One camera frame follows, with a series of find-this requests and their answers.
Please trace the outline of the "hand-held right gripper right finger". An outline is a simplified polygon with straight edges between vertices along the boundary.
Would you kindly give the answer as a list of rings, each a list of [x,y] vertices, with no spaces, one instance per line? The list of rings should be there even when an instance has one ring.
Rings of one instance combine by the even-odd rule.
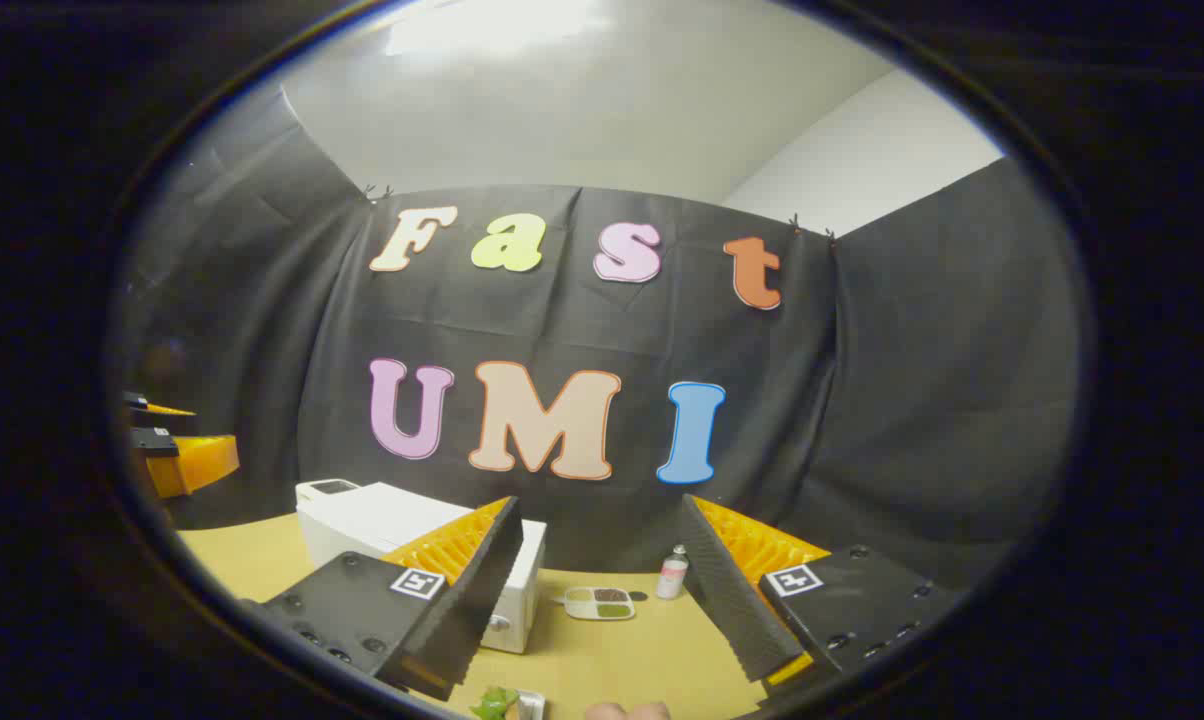
[[[695,600],[766,691],[858,673],[960,601],[957,588],[870,547],[822,550],[694,495],[678,523]]]

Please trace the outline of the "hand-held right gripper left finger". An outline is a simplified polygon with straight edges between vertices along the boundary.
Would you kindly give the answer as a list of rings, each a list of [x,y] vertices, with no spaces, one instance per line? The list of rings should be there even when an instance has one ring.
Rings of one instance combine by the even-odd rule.
[[[246,610],[362,675],[447,700],[464,683],[523,545],[507,496],[382,555],[342,551]]]

